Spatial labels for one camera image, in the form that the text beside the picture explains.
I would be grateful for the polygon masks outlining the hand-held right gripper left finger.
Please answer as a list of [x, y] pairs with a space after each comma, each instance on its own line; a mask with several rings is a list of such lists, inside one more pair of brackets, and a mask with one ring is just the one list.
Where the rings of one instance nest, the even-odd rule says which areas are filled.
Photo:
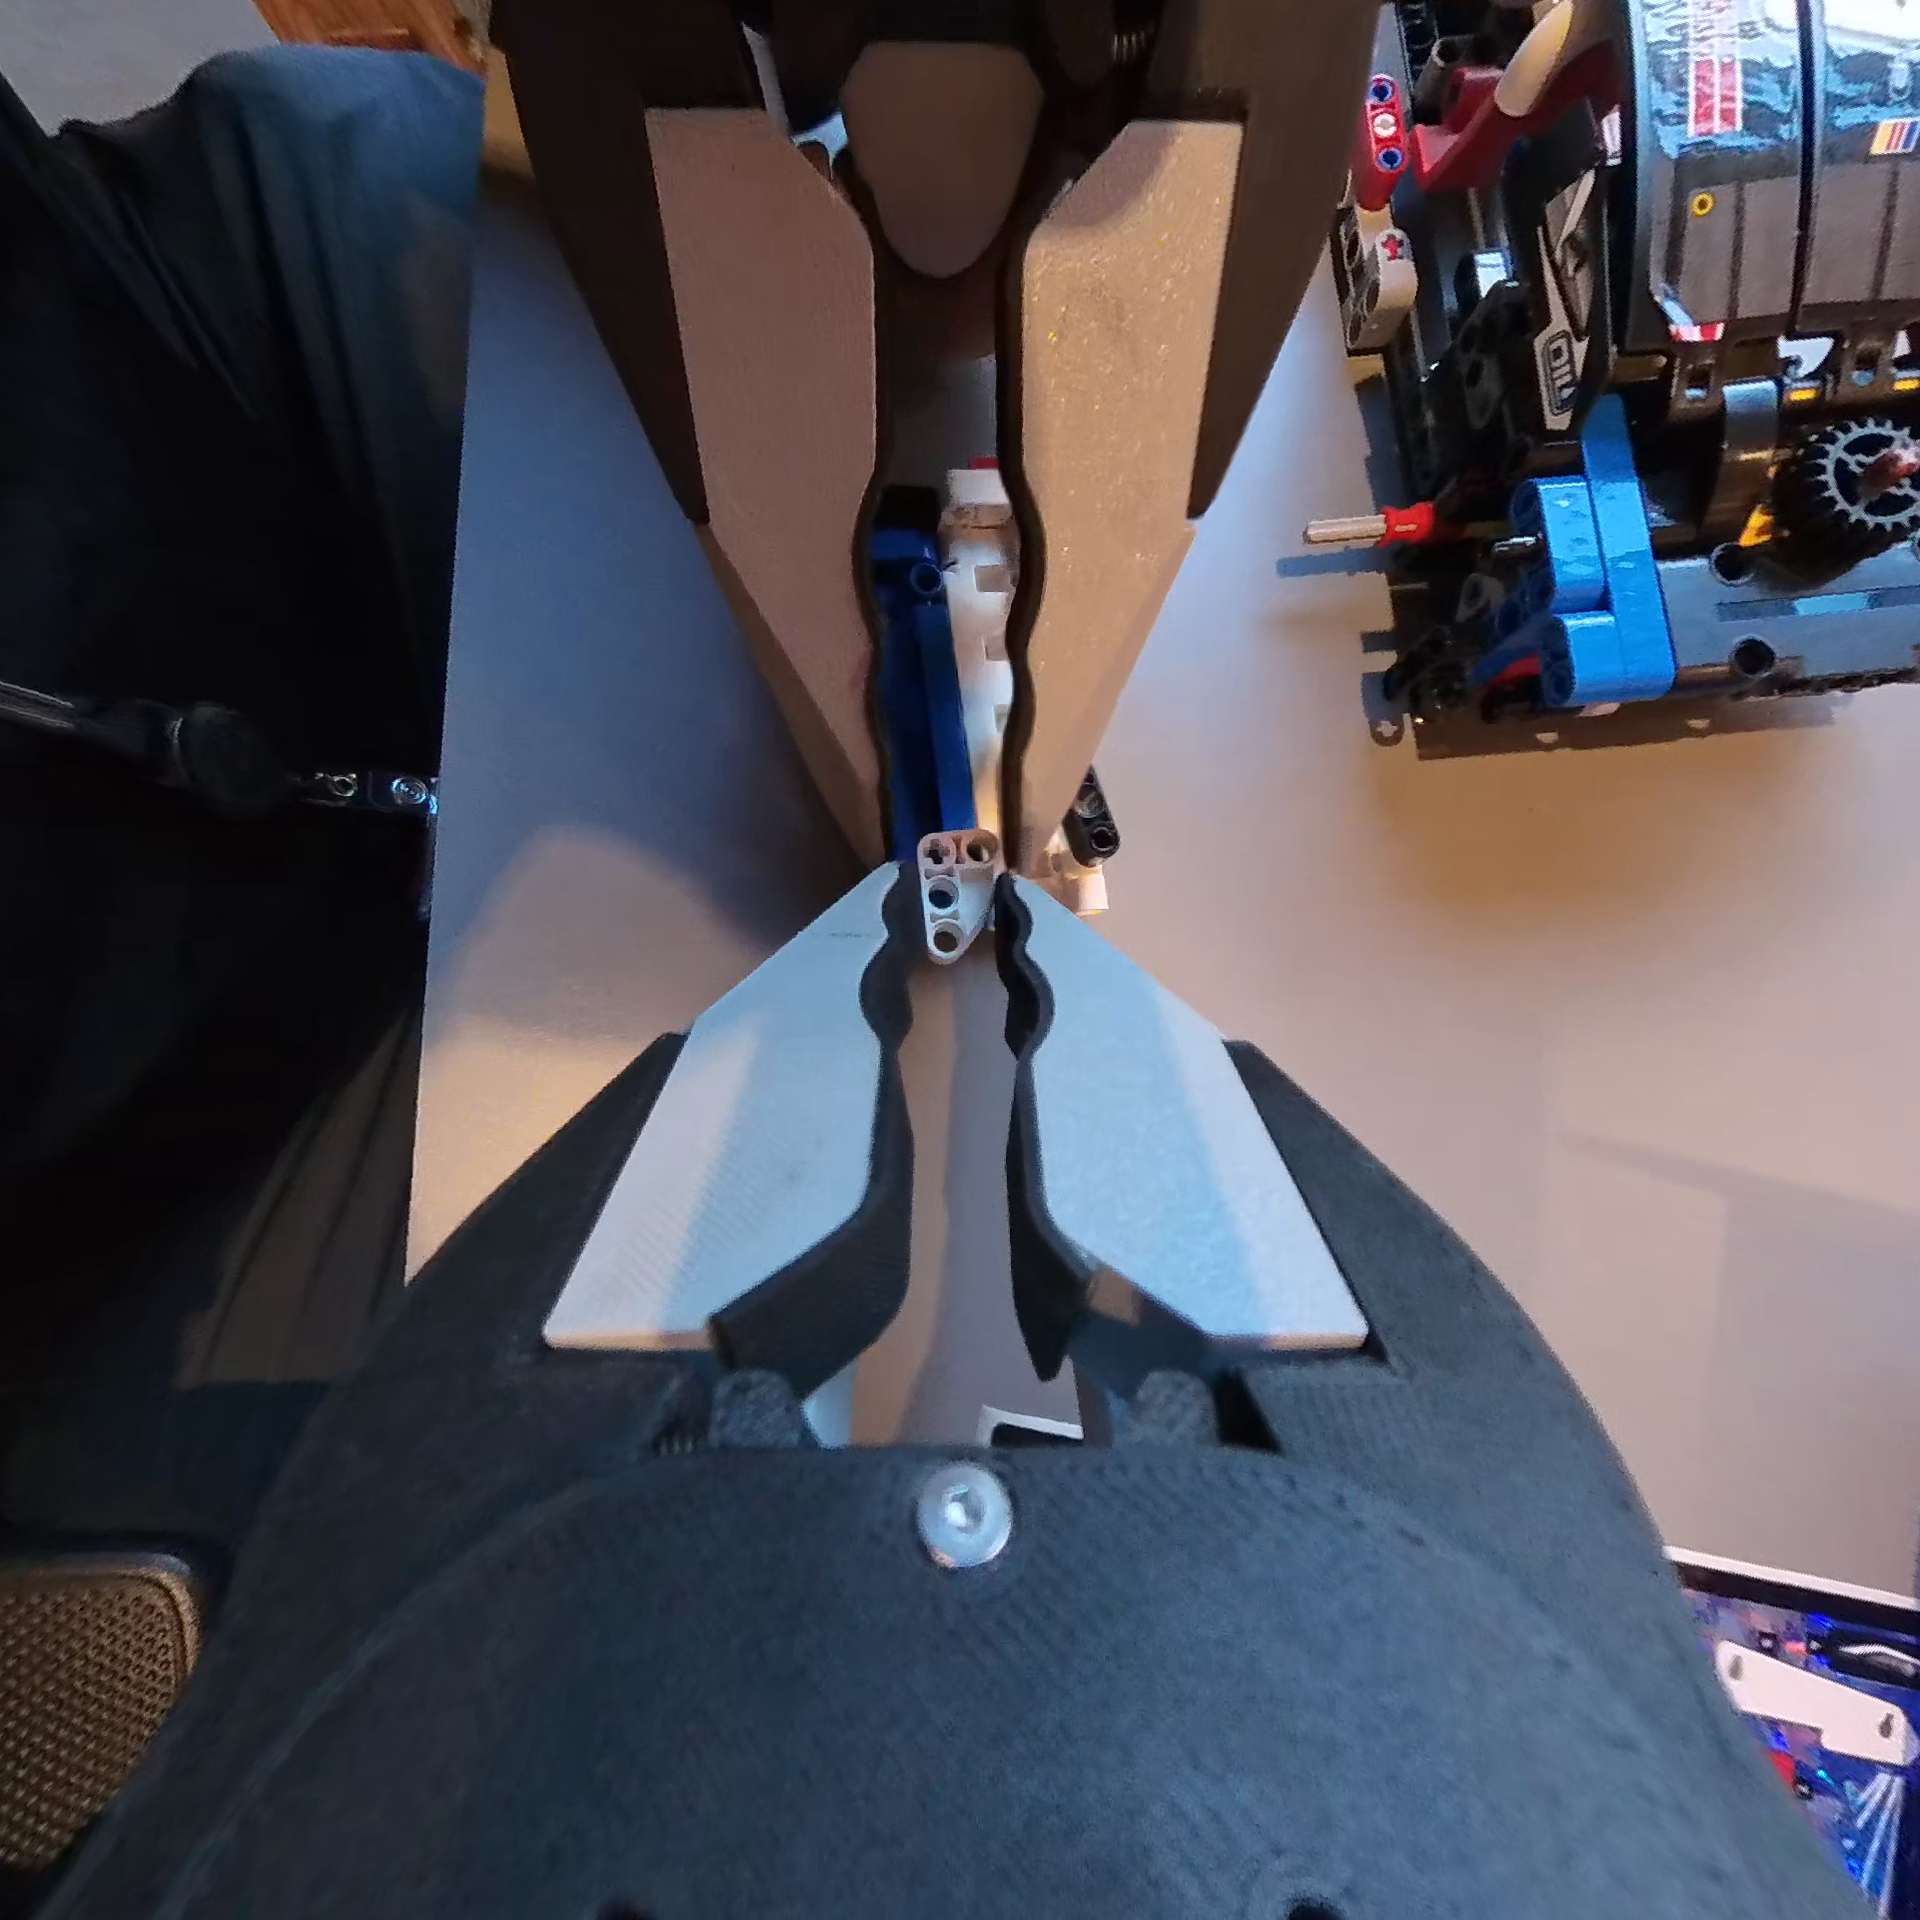
[[913, 955], [913, 886], [876, 867], [679, 1034], [548, 1347], [708, 1357], [793, 1395], [853, 1367], [908, 1284]]

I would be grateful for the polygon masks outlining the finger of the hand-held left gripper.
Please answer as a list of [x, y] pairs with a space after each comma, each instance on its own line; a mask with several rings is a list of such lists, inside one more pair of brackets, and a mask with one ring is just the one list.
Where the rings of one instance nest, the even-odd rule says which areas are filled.
[[1018, 477], [1032, 528], [1007, 846], [1026, 877], [1044, 876], [1194, 538], [1240, 144], [1234, 121], [1130, 121], [1019, 254]]
[[876, 267], [762, 108], [644, 114], [706, 497], [699, 542], [831, 821], [887, 857], [856, 533], [878, 455]]

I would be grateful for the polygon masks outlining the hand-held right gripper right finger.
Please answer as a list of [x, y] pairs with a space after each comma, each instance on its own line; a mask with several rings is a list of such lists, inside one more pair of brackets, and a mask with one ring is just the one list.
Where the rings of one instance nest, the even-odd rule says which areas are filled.
[[1361, 1350], [1354, 1291], [1212, 1019], [1002, 876], [1013, 1307], [1033, 1371], [1213, 1379]]

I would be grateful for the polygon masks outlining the blue white toy brick assembly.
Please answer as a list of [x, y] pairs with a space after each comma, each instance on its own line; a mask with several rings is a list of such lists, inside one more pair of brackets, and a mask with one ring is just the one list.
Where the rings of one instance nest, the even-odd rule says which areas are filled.
[[941, 481], [882, 489], [868, 543], [878, 621], [876, 712], [893, 857], [925, 833], [988, 828], [1002, 870], [1002, 760], [1015, 673], [1007, 623], [1019, 532], [991, 454]]

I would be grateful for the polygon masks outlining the white triangular toy connector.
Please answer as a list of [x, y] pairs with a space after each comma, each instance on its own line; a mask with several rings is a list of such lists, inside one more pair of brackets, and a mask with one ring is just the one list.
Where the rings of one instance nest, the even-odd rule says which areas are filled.
[[925, 955], [949, 965], [991, 924], [1002, 871], [997, 835], [978, 826], [928, 832], [915, 848], [915, 871]]

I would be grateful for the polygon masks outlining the grey desk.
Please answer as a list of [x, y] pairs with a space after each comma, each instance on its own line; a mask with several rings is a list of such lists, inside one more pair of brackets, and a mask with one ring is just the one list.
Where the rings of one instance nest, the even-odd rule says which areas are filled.
[[[829, 1439], [931, 1441], [1019, 1384], [1062, 1413], [1076, 1378], [1088, 1422], [1133, 1378], [1041, 1378], [1019, 1331], [995, 910], [928, 955], [868, 546], [885, 488], [993, 455], [1024, 554], [1021, 252], [1118, 133], [1076, 138], [1015, 49], [891, 40], [802, 128], [767, 38], [746, 47], [873, 249], [853, 551], [885, 857], [834, 821], [664, 477], [491, 38], [405, 1275], [651, 1042], [666, 1075], [713, 1002], [901, 867], [906, 1294], [802, 1397]], [[1359, 503], [1332, 220], [1041, 876], [1007, 844], [1018, 583], [995, 884], [1067, 908], [1216, 1026], [1256, 1103], [1332, 1118], [1495, 1271], [1625, 1457], [1660, 1571], [1678, 1544], [1878, 1587], [1915, 1555], [1915, 682], [1555, 741], [1385, 721], [1382, 562], [1287, 532], [1328, 488]]]

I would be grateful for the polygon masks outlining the person's dark jacket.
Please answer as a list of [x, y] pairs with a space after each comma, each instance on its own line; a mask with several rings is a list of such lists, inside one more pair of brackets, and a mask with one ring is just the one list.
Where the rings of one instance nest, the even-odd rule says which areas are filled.
[[229, 1549], [398, 1281], [484, 88], [3, 90], [3, 1549]]

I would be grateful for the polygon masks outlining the toy car chassis model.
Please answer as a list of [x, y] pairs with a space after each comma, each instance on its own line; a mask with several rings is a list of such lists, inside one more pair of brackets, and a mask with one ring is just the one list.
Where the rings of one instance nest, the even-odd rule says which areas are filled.
[[1915, 682], [1915, 3], [1383, 3], [1328, 234], [1383, 719]]

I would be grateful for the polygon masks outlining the black mesh chair seat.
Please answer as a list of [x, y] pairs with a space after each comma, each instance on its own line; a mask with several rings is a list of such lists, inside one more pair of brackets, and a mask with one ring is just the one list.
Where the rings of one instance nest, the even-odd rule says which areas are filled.
[[3, 1555], [3, 1871], [52, 1868], [126, 1788], [198, 1663], [204, 1597], [166, 1548]]

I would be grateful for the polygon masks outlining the holographic sticker sheet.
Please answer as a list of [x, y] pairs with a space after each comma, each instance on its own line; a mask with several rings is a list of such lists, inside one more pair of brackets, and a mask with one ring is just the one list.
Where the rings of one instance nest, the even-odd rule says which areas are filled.
[[1669, 1548], [1734, 1711], [1878, 1915], [1917, 1914], [1917, 1601]]

